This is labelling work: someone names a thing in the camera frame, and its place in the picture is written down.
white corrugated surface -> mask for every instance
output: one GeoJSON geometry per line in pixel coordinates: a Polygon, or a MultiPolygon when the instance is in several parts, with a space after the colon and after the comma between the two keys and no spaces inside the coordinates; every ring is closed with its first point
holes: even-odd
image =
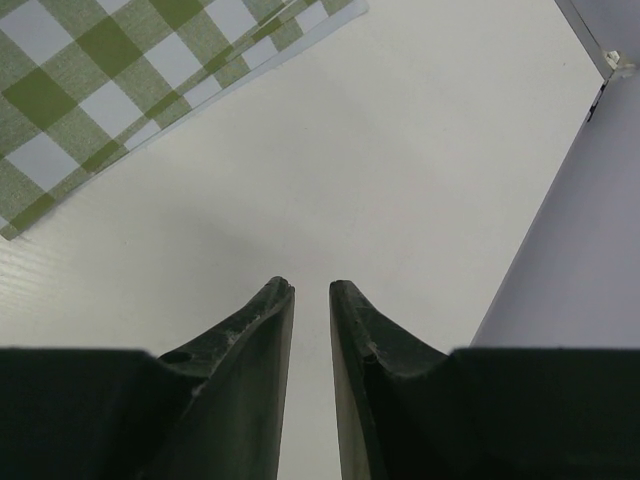
{"type": "Polygon", "coordinates": [[[281,478],[339,478],[329,282],[468,342],[600,84],[553,2],[369,3],[1,242],[2,342],[159,353],[283,275],[281,478]]]}

white table surface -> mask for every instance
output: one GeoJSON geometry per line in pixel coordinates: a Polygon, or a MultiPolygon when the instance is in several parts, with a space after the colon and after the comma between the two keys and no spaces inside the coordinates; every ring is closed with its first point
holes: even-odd
{"type": "Polygon", "coordinates": [[[4,345],[170,350],[297,288],[280,478],[339,478],[328,285],[476,331],[601,79],[552,0],[370,0],[0,242],[4,345]]]}

checkered napkin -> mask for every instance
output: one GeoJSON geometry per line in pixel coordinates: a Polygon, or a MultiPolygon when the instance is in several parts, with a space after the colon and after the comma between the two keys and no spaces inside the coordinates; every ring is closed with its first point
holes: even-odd
{"type": "Polygon", "coordinates": [[[0,235],[352,0],[0,0],[0,235]]]}

green checkered cloth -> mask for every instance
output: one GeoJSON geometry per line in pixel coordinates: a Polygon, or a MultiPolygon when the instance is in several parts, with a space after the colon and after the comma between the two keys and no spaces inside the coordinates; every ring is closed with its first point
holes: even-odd
{"type": "Polygon", "coordinates": [[[352,0],[0,0],[0,234],[352,0]]]}

